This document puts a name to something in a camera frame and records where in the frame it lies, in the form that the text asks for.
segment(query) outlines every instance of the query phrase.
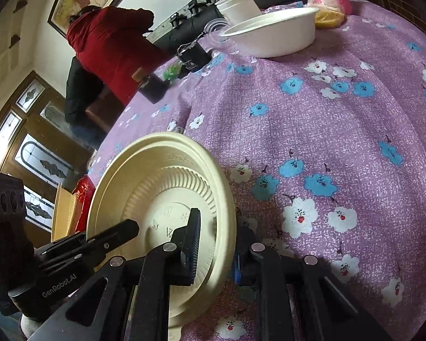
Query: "bowl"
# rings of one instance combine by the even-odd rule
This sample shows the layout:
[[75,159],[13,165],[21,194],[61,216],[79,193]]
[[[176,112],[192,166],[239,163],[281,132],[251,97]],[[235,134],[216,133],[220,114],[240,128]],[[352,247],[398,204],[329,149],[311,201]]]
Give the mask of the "bowl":
[[221,34],[235,41],[241,53],[275,58],[308,47],[315,38],[316,7],[279,10],[237,24]]
[[103,174],[90,207],[87,239],[133,219],[139,235],[109,253],[134,259],[170,241],[185,226],[191,208],[201,212],[197,272],[190,287],[172,286],[170,339],[198,317],[221,291],[235,250],[236,218],[232,192],[214,157],[190,138],[160,132],[124,149]]

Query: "floral tablecloth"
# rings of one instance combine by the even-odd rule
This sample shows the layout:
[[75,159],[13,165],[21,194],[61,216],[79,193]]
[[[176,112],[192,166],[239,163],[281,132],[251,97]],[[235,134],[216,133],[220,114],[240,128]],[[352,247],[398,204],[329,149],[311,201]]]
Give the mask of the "floral tablecloth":
[[[184,133],[218,158],[241,224],[282,254],[329,261],[395,340],[409,340],[426,319],[426,36],[353,5],[357,15],[299,53],[215,52],[160,103],[137,94],[89,175],[97,184],[145,134]],[[253,289],[229,280],[182,340],[253,340],[255,314]]]

